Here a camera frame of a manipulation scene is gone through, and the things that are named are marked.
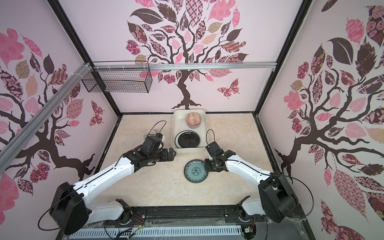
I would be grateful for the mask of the black glossy plate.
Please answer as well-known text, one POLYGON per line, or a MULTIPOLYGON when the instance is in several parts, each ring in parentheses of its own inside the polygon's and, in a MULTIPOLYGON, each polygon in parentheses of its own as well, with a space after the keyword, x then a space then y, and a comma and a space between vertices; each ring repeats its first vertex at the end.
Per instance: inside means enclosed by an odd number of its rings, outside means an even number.
POLYGON ((197 148, 200 145, 200 136, 193 131, 183 131, 179 137, 179 144, 183 148, 197 148))

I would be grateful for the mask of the white plate green emblem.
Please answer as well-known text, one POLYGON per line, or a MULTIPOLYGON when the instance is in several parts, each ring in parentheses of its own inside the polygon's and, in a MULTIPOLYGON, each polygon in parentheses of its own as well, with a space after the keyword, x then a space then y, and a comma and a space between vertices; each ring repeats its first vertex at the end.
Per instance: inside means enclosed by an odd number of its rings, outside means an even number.
POLYGON ((175 145, 178 149, 181 148, 180 144, 179 144, 179 137, 180 137, 181 133, 177 134, 177 136, 175 137, 175 145))

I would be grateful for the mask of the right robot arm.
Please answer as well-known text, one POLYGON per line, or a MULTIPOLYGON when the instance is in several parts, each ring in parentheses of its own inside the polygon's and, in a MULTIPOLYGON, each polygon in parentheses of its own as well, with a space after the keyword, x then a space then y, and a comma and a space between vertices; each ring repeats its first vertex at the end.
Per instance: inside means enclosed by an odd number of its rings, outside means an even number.
POLYGON ((258 197, 245 197, 240 211, 245 216, 267 216, 275 223, 287 217, 299 200, 286 176, 280 171, 270 172, 243 160, 231 150, 224 151, 217 142, 206 146, 209 158, 205 160, 207 172, 230 172, 236 174, 258 189, 258 197))

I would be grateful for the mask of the lavender ceramic mug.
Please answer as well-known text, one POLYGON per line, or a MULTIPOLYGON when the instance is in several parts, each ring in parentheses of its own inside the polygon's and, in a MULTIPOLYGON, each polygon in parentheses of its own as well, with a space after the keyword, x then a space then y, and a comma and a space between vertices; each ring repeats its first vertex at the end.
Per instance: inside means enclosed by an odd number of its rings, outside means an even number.
POLYGON ((145 132, 144 132, 143 137, 144 137, 144 139, 146 139, 148 136, 155 136, 156 134, 157 134, 157 133, 156 133, 155 130, 148 130, 148 131, 145 131, 145 132))

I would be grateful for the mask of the teal floral pattern plate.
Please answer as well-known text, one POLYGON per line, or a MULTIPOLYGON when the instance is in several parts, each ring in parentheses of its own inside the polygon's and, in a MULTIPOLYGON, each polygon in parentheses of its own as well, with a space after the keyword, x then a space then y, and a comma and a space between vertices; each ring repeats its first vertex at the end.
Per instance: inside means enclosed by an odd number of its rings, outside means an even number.
POLYGON ((205 163, 201 160, 192 160, 185 165, 184 176, 191 183, 201 183, 208 175, 205 163))

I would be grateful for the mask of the white plastic bin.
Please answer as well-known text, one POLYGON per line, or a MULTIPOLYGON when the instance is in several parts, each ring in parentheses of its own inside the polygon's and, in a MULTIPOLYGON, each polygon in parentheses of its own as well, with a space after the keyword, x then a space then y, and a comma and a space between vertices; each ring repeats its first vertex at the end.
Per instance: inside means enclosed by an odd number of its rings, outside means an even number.
POLYGON ((204 110, 201 110, 201 109, 177 110, 173 114, 172 136, 170 138, 171 146, 176 151, 177 154, 203 153, 206 151, 206 146, 207 146, 207 140, 206 140, 207 130, 208 130, 207 116, 204 110), (201 115, 202 122, 199 127, 193 129, 186 124, 186 116, 189 113, 198 113, 201 115), (178 149, 175 145, 175 137, 177 136, 177 134, 183 131, 196 132, 201 139, 200 145, 197 148, 178 149))

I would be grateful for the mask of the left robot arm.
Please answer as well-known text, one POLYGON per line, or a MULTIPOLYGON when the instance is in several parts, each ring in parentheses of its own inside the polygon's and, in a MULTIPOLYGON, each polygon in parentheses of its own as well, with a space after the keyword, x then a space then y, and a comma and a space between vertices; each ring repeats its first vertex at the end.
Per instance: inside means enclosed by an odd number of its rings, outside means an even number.
POLYGON ((126 225, 133 218, 133 210, 124 200, 116 199, 97 204, 94 199, 119 180, 143 167, 157 162, 171 162, 177 155, 172 148, 165 149, 162 135, 148 135, 143 144, 124 153, 109 167, 77 182, 61 184, 55 193, 49 214, 65 235, 71 235, 83 226, 115 221, 126 225))

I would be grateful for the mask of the orange patterned bowl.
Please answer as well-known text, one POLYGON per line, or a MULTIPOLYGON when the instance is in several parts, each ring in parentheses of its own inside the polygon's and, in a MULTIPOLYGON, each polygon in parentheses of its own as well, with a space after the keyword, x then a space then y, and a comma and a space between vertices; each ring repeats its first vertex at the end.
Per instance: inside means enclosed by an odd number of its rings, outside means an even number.
POLYGON ((199 127, 201 122, 202 122, 202 117, 198 113, 189 113, 186 116, 186 124, 190 128, 197 128, 197 127, 199 127))

